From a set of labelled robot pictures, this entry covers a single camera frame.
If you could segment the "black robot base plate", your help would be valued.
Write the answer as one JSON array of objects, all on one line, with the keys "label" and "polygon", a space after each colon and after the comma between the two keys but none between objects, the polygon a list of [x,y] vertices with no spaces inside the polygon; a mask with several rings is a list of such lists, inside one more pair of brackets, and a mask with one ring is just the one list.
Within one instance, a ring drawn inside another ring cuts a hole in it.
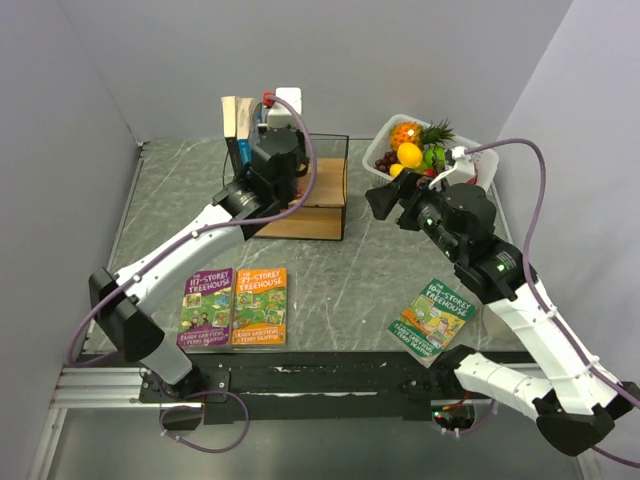
[{"label": "black robot base plate", "polygon": [[448,372],[427,369],[403,351],[193,354],[203,399],[166,397],[149,375],[139,400],[204,409],[207,425],[234,421],[400,417],[429,421],[436,406],[484,399],[466,394]]}]

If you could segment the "blue comic cover book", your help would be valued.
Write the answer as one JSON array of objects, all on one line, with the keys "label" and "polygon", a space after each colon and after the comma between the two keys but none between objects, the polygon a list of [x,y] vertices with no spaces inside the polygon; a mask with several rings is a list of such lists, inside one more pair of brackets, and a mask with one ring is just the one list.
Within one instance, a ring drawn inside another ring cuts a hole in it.
[{"label": "blue comic cover book", "polygon": [[251,161],[252,148],[262,122],[262,103],[250,97],[236,98],[236,139],[243,165]]}]

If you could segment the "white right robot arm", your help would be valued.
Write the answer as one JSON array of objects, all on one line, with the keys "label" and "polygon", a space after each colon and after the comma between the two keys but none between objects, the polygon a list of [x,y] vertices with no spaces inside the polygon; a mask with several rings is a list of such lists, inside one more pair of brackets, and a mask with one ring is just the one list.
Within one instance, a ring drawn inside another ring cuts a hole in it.
[{"label": "white right robot arm", "polygon": [[[422,231],[453,263],[455,276],[516,334],[543,377],[497,364],[466,346],[440,354],[437,386],[456,399],[466,391],[490,397],[532,419],[558,451],[578,456],[599,444],[618,418],[639,404],[639,388],[621,382],[585,352],[553,310],[536,272],[514,245],[494,232],[496,207],[477,185],[430,189],[419,174],[402,172],[365,197],[377,220],[395,205],[397,225]],[[535,280],[532,285],[527,282]]]}]

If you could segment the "red 13-storey treehouse book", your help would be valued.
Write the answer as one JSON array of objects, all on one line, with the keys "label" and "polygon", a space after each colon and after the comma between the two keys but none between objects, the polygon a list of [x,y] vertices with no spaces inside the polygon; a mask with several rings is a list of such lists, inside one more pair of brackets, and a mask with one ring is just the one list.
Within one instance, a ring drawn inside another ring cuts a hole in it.
[{"label": "red 13-storey treehouse book", "polygon": [[302,198],[302,196],[305,194],[307,190],[307,186],[308,186],[307,176],[297,178],[296,193],[294,197],[295,200],[299,200]]}]

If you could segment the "dark grey cover book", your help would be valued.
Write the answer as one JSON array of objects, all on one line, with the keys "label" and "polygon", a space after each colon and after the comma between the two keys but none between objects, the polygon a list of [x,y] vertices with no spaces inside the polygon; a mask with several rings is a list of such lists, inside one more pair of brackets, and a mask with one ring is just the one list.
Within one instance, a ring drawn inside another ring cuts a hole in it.
[{"label": "dark grey cover book", "polygon": [[223,96],[222,127],[232,169],[237,175],[243,168],[243,160],[237,140],[237,100],[235,96]]}]

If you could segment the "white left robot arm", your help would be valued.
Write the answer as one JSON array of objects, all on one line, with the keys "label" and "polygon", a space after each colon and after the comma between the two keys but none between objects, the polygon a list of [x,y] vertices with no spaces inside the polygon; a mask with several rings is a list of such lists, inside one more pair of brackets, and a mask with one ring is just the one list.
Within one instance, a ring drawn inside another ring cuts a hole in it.
[{"label": "white left robot arm", "polygon": [[204,382],[152,318],[164,296],[199,267],[301,207],[298,180],[316,174],[306,129],[268,129],[253,146],[250,162],[181,231],[115,274],[100,269],[90,276],[91,318],[126,361],[156,374],[173,400],[191,399]]}]

